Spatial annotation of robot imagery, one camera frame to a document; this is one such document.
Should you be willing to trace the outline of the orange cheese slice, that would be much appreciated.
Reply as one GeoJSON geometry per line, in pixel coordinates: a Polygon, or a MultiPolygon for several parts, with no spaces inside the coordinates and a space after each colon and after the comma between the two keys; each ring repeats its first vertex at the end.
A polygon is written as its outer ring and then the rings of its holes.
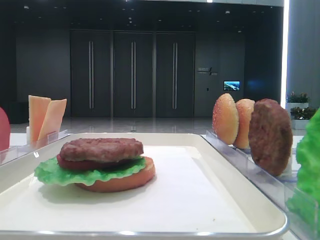
{"type": "Polygon", "coordinates": [[[36,143],[37,148],[58,137],[66,105],[67,99],[52,100],[49,103],[36,143]]]}

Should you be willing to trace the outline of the potted flower plant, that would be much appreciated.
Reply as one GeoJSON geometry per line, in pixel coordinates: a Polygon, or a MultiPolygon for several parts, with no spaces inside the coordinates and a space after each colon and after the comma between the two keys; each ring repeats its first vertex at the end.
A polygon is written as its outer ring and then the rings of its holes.
{"type": "Polygon", "coordinates": [[[294,130],[304,130],[309,120],[316,113],[316,108],[313,107],[293,107],[290,110],[291,125],[294,130]]]}
{"type": "Polygon", "coordinates": [[[295,94],[294,91],[287,94],[285,109],[290,112],[292,108],[299,107],[301,109],[309,107],[310,98],[307,93],[302,92],[300,94],[295,94]]]}

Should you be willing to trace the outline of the upright brown meat patty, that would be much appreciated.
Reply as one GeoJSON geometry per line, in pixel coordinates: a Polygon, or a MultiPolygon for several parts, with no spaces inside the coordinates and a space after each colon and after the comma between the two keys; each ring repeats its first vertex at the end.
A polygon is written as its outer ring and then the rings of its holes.
{"type": "Polygon", "coordinates": [[[272,176],[281,175],[291,156],[291,117],[277,101],[264,98],[253,106],[248,141],[256,165],[272,176]]]}

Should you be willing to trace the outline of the upright green lettuce leaf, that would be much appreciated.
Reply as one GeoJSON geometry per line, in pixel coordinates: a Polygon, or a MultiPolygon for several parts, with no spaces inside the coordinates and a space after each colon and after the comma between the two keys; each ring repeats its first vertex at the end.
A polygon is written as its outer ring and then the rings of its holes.
{"type": "Polygon", "coordinates": [[[306,126],[306,134],[297,143],[297,190],[287,201],[288,209],[306,223],[320,228],[320,111],[306,126]]]}

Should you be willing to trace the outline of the clear acrylic rack right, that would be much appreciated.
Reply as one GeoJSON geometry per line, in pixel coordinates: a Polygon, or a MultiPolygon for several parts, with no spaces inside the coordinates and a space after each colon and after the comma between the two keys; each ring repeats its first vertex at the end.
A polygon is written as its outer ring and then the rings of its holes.
{"type": "Polygon", "coordinates": [[[271,176],[252,161],[249,150],[242,151],[228,146],[211,130],[206,132],[205,139],[266,197],[287,213],[290,231],[298,239],[320,238],[320,204],[298,189],[297,170],[289,164],[284,174],[279,177],[271,176]]]}

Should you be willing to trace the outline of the bottom bun slice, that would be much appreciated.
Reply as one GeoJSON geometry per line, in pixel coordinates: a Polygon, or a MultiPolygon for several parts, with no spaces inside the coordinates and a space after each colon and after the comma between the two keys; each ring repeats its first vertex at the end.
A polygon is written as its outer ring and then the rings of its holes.
{"type": "Polygon", "coordinates": [[[124,178],[113,178],[109,181],[96,180],[93,185],[85,185],[84,183],[75,183],[81,189],[96,193],[115,193],[136,189],[146,185],[156,174],[154,161],[150,157],[145,157],[146,167],[138,173],[124,178]]]}

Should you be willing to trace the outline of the brown meat patty on burger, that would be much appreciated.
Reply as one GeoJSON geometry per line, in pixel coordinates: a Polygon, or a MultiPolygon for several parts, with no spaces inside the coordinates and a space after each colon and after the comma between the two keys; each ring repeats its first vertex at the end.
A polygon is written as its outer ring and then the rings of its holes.
{"type": "Polygon", "coordinates": [[[134,159],[143,153],[143,143],[135,138],[78,138],[65,143],[59,155],[69,162],[113,163],[134,159]]]}

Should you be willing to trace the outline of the clear acrylic rack left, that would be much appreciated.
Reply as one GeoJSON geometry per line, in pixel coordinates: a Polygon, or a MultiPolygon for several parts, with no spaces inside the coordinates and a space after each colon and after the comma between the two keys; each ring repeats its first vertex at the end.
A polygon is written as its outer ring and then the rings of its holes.
{"type": "Polygon", "coordinates": [[[6,163],[12,162],[13,160],[32,153],[32,152],[37,152],[38,149],[45,147],[49,144],[52,144],[64,137],[67,137],[69,135],[68,130],[63,130],[60,132],[53,132],[48,134],[45,138],[29,143],[29,127],[27,127],[27,133],[12,133],[10,135],[10,140],[14,141],[22,141],[21,138],[25,137],[25,142],[27,144],[25,145],[12,145],[8,149],[2,150],[0,152],[0,164],[4,165],[6,163]]]}

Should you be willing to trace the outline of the potted flower plant upper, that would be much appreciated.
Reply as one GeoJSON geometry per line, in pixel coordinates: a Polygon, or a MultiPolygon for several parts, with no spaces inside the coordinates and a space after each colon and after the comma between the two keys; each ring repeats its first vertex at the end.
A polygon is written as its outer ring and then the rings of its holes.
{"type": "Polygon", "coordinates": [[[299,107],[301,109],[309,107],[310,98],[307,93],[302,92],[300,94],[295,94],[294,91],[287,94],[285,109],[290,112],[292,108],[299,107]]]}

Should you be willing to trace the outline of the small wall display screen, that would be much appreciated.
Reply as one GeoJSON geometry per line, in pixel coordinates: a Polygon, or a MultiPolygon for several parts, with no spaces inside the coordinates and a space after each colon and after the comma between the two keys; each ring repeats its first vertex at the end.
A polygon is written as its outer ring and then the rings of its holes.
{"type": "Polygon", "coordinates": [[[223,82],[224,91],[239,91],[240,82],[239,81],[224,81],[223,82]]]}

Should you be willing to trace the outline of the green lettuce leaf on burger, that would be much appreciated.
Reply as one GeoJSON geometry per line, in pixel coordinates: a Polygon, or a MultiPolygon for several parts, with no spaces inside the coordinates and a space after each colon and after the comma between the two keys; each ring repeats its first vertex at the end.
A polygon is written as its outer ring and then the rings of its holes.
{"type": "Polygon", "coordinates": [[[56,157],[41,162],[34,170],[34,176],[48,185],[66,186],[69,184],[81,183],[86,186],[93,185],[96,181],[107,182],[112,179],[122,179],[140,172],[146,167],[146,158],[140,156],[135,158],[132,163],[94,170],[69,170],[59,166],[56,157]]]}

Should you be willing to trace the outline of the red tomato slice in rack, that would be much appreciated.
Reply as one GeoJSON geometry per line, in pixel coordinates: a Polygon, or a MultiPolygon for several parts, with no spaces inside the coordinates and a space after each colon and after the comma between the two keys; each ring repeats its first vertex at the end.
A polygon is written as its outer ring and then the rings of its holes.
{"type": "Polygon", "coordinates": [[[6,112],[0,108],[0,151],[10,146],[11,127],[6,112]]]}

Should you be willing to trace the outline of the sesame top bun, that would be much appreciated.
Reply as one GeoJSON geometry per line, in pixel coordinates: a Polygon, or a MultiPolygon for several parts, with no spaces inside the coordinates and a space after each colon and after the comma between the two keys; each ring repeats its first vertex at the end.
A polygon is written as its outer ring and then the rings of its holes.
{"type": "Polygon", "coordinates": [[[214,104],[212,129],[227,145],[235,142],[239,129],[239,115],[236,103],[229,93],[222,94],[214,104]]]}

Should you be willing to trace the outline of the red tomato slice on burger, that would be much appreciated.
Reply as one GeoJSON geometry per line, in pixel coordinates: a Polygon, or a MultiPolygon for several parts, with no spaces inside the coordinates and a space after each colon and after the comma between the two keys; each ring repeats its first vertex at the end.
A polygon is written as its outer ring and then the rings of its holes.
{"type": "Polygon", "coordinates": [[[72,171],[89,171],[89,170],[102,170],[108,168],[115,168],[127,164],[136,163],[138,160],[141,160],[142,157],[136,159],[122,159],[120,161],[113,162],[98,162],[93,160],[82,160],[82,161],[68,161],[62,158],[59,154],[56,156],[58,165],[67,170],[72,171]]]}

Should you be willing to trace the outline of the potted flower plant lower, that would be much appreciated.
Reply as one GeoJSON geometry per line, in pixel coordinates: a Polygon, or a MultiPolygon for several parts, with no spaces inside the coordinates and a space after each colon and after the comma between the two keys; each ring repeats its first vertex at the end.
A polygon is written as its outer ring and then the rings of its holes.
{"type": "Polygon", "coordinates": [[[291,125],[294,130],[304,130],[309,120],[316,113],[316,108],[313,107],[293,107],[290,110],[291,125]]]}

